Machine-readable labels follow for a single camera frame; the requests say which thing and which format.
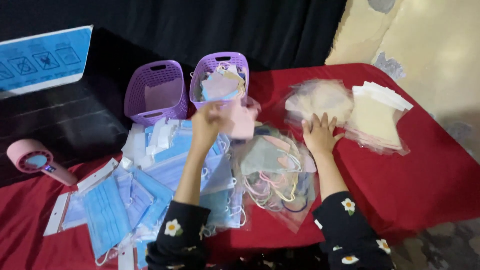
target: warning symbol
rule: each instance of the warning symbol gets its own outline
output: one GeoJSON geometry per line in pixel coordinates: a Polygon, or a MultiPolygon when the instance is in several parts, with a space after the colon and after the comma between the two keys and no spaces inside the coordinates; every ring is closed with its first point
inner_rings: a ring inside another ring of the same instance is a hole
{"type": "Polygon", "coordinates": [[[13,78],[13,73],[8,70],[8,68],[0,62],[0,81],[13,78]]]}
{"type": "Polygon", "coordinates": [[[80,63],[81,60],[78,57],[78,55],[75,53],[72,47],[66,47],[66,48],[61,48],[55,50],[60,57],[60,59],[66,64],[66,65],[71,65],[71,64],[76,64],[80,63]]]}
{"type": "Polygon", "coordinates": [[[55,60],[53,55],[48,51],[34,54],[32,55],[32,57],[33,59],[35,59],[38,65],[44,70],[60,67],[57,60],[55,60]]]}
{"type": "Polygon", "coordinates": [[[27,75],[30,73],[37,72],[36,68],[32,63],[25,57],[19,57],[14,59],[7,60],[10,65],[18,72],[20,75],[27,75]]]}

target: red fabric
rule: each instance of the red fabric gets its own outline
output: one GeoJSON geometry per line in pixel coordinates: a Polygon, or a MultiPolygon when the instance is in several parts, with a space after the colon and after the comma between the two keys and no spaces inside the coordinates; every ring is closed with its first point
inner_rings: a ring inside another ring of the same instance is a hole
{"type": "MultiPolygon", "coordinates": [[[[358,208],[382,237],[393,244],[442,222],[480,216],[476,202],[480,166],[392,79],[371,65],[252,73],[249,95],[262,105],[259,120],[288,129],[278,110],[288,86],[313,78],[342,79],[347,88],[373,81],[414,104],[397,125],[411,150],[408,155],[380,156],[347,139],[334,151],[358,208]]],[[[110,158],[80,164],[71,171],[83,179],[110,158]]],[[[42,236],[57,196],[70,190],[46,176],[0,189],[0,269],[96,269],[87,226],[42,236]]],[[[249,231],[229,230],[207,239],[212,259],[233,251],[242,254],[247,249],[251,252],[324,240],[311,215],[297,234],[260,208],[251,209],[249,221],[249,231]]]]}

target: purple plastic basket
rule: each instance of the purple plastic basket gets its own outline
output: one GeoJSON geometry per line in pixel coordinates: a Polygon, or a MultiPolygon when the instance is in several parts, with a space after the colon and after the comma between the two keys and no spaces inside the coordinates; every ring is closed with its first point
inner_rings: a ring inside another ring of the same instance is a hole
{"type": "Polygon", "coordinates": [[[125,94],[123,111],[134,122],[144,126],[154,125],[163,117],[185,119],[187,117],[187,92],[183,72],[177,61],[165,60],[139,67],[132,75],[125,94]],[[159,110],[145,111],[145,86],[154,87],[181,78],[183,87],[163,93],[165,98],[178,100],[177,105],[159,110]]]}
{"type": "Polygon", "coordinates": [[[246,102],[248,96],[248,82],[250,79],[250,74],[248,70],[248,63],[247,59],[243,54],[239,52],[216,52],[209,55],[204,56],[198,62],[197,66],[195,67],[195,71],[193,72],[192,80],[190,81],[190,101],[195,105],[198,109],[205,105],[207,101],[197,101],[195,97],[195,88],[200,87],[200,80],[202,74],[205,72],[214,72],[215,68],[218,66],[220,62],[227,62],[230,64],[237,65],[237,67],[246,69],[245,72],[245,96],[242,98],[243,103],[246,102]]]}

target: floral sleeve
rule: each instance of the floral sleeve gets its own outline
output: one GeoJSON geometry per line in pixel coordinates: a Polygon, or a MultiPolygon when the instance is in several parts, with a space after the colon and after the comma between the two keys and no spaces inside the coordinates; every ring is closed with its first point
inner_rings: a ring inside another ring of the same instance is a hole
{"type": "Polygon", "coordinates": [[[207,254],[202,230],[210,210],[172,201],[155,242],[147,244],[148,268],[203,269],[207,254]]]}
{"type": "Polygon", "coordinates": [[[330,269],[390,270],[394,268],[390,248],[355,208],[350,192],[328,196],[313,211],[315,224],[325,236],[322,249],[328,253],[330,269]]]}

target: basket handle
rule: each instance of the basket handle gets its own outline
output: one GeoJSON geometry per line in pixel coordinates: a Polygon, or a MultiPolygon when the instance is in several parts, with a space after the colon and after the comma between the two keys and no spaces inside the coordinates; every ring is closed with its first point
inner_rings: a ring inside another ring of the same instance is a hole
{"type": "Polygon", "coordinates": [[[217,60],[219,62],[220,61],[228,61],[230,59],[231,59],[231,57],[229,57],[229,56],[215,57],[215,60],[217,60]]]}
{"type": "Polygon", "coordinates": [[[150,113],[150,114],[147,114],[147,115],[142,115],[144,118],[150,118],[150,117],[155,117],[155,116],[160,116],[162,115],[163,112],[162,111],[159,111],[159,112],[154,112],[154,113],[150,113]]]}
{"type": "Polygon", "coordinates": [[[162,70],[162,69],[166,69],[166,68],[167,68],[166,65],[159,65],[159,66],[150,67],[150,70],[151,71],[157,71],[157,70],[162,70]]]}

